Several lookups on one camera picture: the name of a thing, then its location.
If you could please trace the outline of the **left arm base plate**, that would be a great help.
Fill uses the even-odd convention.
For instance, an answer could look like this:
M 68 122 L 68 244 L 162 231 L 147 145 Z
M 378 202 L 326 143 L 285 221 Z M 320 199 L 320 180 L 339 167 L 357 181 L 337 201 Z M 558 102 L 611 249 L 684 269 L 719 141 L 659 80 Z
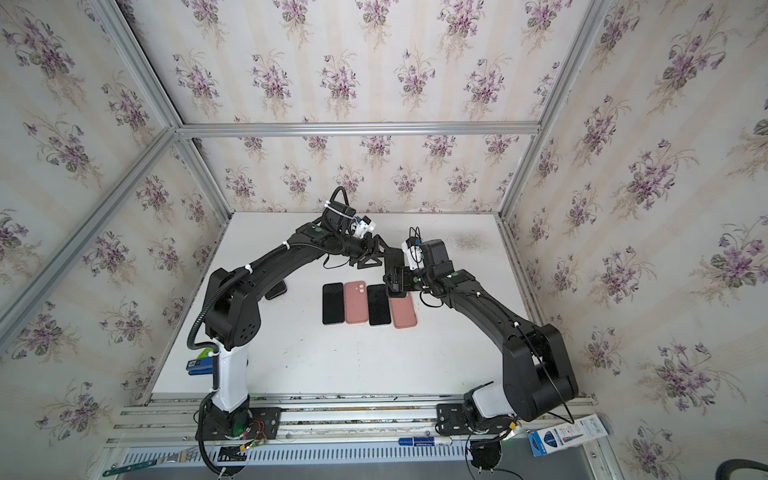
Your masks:
M 277 407 L 238 407 L 224 412 L 209 402 L 202 410 L 196 440 L 273 440 L 277 437 L 282 410 Z

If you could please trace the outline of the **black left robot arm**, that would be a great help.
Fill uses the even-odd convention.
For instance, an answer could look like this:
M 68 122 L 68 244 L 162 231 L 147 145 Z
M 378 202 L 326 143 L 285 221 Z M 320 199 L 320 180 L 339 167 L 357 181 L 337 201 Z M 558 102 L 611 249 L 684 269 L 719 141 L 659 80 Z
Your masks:
M 262 257 L 233 270 L 218 269 L 208 280 L 200 313 L 186 344 L 213 354 L 212 392 L 207 401 L 232 414 L 249 400 L 246 385 L 246 345 L 261 327 L 259 302 L 289 275 L 322 256 L 341 256 L 358 269 L 381 266 L 395 251 L 378 234 L 369 218 L 331 201 L 316 219 L 299 226 Z

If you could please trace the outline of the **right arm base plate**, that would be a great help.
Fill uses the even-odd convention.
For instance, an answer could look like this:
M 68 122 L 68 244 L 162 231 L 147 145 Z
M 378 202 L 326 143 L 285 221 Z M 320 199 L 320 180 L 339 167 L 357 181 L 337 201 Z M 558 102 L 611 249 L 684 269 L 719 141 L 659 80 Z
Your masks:
M 492 435 L 499 436 L 515 429 L 517 417 L 500 415 L 482 417 L 464 403 L 438 403 L 435 430 L 440 436 Z

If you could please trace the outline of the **black phone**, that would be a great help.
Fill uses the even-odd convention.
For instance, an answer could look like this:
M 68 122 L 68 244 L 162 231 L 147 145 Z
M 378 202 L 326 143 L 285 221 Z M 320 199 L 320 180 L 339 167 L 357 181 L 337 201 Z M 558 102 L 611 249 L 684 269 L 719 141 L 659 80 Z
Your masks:
M 386 277 L 400 276 L 405 268 L 404 253 L 400 248 L 389 248 L 384 253 L 384 267 Z
M 286 293 L 287 293 L 287 284 L 284 281 L 280 281 L 264 294 L 264 298 L 267 301 L 271 301 Z
M 335 325 L 345 322 L 344 284 L 328 283 L 322 287 L 322 324 Z

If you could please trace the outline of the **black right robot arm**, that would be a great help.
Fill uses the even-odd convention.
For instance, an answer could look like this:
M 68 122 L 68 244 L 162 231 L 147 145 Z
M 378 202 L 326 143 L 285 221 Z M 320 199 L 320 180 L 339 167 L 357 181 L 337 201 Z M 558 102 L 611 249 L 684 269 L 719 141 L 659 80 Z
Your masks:
M 384 247 L 384 283 L 388 295 L 428 293 L 476 325 L 501 355 L 501 380 L 464 394 L 469 423 L 507 416 L 532 421 L 575 399 L 576 376 L 562 333 L 538 326 L 492 296 L 465 269 L 457 269 L 441 240 L 408 240 L 406 248 Z

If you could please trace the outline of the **pink phone case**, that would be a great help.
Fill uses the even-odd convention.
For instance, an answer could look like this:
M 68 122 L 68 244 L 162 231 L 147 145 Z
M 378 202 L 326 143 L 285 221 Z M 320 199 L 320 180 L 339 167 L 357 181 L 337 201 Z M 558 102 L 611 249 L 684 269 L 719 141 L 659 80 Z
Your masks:
M 347 324 L 363 324 L 369 320 L 366 283 L 352 281 L 344 284 L 344 314 Z
M 389 306 L 392 323 L 396 329 L 408 329 L 417 326 L 418 319 L 410 295 L 402 298 L 390 298 Z

